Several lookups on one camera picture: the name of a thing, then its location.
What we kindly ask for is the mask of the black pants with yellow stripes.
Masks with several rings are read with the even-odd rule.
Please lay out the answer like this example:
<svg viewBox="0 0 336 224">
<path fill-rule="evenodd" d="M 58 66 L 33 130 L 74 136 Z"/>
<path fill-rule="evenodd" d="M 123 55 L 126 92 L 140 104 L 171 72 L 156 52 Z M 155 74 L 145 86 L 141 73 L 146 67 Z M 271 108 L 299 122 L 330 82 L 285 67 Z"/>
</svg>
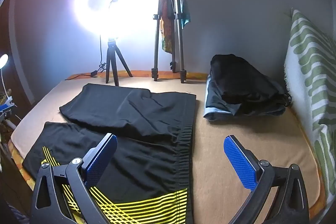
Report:
<svg viewBox="0 0 336 224">
<path fill-rule="evenodd" d="M 111 133 L 117 149 L 90 192 L 112 223 L 193 223 L 191 152 L 196 96 L 86 84 L 47 122 L 23 161 L 40 166 L 83 157 Z"/>
</svg>

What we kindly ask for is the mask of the green white striped pillow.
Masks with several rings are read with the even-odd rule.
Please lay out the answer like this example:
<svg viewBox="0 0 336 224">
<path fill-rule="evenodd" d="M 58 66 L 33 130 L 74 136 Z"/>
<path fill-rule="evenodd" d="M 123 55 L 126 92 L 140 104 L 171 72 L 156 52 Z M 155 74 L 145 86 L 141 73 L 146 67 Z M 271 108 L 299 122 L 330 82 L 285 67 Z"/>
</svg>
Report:
<svg viewBox="0 0 336 224">
<path fill-rule="evenodd" d="M 291 10 L 284 64 L 292 107 L 322 171 L 327 202 L 335 200 L 335 40 Z"/>
</svg>

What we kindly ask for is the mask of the stack of folded dark clothes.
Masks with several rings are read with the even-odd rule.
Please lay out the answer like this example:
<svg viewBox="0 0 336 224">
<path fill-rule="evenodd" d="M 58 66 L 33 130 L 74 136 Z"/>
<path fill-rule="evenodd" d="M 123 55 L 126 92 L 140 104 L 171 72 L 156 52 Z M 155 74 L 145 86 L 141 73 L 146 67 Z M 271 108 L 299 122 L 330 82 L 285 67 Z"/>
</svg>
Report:
<svg viewBox="0 0 336 224">
<path fill-rule="evenodd" d="M 286 89 L 242 57 L 233 54 L 212 57 L 203 114 L 208 121 L 280 116 L 290 103 Z"/>
</svg>

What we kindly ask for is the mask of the white clip desk lamp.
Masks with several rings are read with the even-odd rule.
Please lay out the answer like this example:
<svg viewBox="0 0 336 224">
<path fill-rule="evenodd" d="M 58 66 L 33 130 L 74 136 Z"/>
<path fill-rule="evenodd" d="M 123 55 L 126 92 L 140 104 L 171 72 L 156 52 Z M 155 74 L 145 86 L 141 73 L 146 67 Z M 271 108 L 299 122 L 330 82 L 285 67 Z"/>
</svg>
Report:
<svg viewBox="0 0 336 224">
<path fill-rule="evenodd" d="M 1 111 L 5 110 L 9 107 L 14 106 L 13 98 L 9 95 L 9 92 L 7 91 L 6 85 L 5 85 L 5 78 L 4 78 L 4 67 L 6 66 L 7 62 L 9 60 L 8 54 L 3 54 L 1 56 L 1 84 L 3 88 L 3 93 L 1 93 Z"/>
</svg>

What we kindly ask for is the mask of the small black tripod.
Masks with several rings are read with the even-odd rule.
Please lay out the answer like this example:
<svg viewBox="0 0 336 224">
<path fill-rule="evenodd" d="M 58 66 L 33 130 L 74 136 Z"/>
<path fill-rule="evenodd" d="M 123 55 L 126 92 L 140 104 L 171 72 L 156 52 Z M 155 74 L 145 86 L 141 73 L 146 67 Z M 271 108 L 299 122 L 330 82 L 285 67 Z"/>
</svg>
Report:
<svg viewBox="0 0 336 224">
<path fill-rule="evenodd" d="M 114 80 L 114 85 L 119 86 L 118 72 L 117 72 L 117 63 L 116 56 L 120 59 L 123 67 L 125 68 L 129 77 L 133 77 L 120 49 L 116 44 L 116 40 L 108 41 L 108 49 L 106 53 L 106 73 L 105 73 L 105 82 L 109 82 L 110 69 L 112 69 L 112 75 Z"/>
</svg>

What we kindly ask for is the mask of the colourful cloth on tripod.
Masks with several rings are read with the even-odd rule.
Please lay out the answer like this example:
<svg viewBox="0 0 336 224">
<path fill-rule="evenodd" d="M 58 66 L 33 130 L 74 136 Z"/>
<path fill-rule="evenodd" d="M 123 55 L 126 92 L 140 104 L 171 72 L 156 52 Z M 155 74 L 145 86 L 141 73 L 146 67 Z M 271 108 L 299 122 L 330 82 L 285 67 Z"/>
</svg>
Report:
<svg viewBox="0 0 336 224">
<path fill-rule="evenodd" d="M 191 22 L 191 16 L 187 0 L 180 0 L 181 4 L 181 27 L 184 28 L 185 25 Z M 162 37 L 162 49 L 167 53 L 173 53 L 173 24 L 172 20 L 174 17 L 169 12 L 168 6 L 171 7 L 171 0 L 162 0 L 160 6 L 161 18 L 159 20 L 159 29 Z"/>
</svg>

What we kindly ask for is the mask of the tall grey tripod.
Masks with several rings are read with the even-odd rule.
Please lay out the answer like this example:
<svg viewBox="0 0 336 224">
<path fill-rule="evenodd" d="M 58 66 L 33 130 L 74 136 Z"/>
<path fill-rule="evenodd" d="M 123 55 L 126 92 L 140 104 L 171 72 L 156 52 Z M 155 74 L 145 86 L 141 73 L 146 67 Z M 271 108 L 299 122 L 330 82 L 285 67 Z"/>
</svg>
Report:
<svg viewBox="0 0 336 224">
<path fill-rule="evenodd" d="M 151 69 L 151 77 L 157 81 L 158 75 L 158 53 L 159 44 L 163 50 L 171 54 L 170 69 L 176 73 L 179 64 L 181 83 L 187 80 L 185 70 L 182 36 L 182 5 L 181 0 L 158 0 L 157 13 L 153 19 L 156 21 L 155 42 L 154 42 L 154 65 Z"/>
</svg>

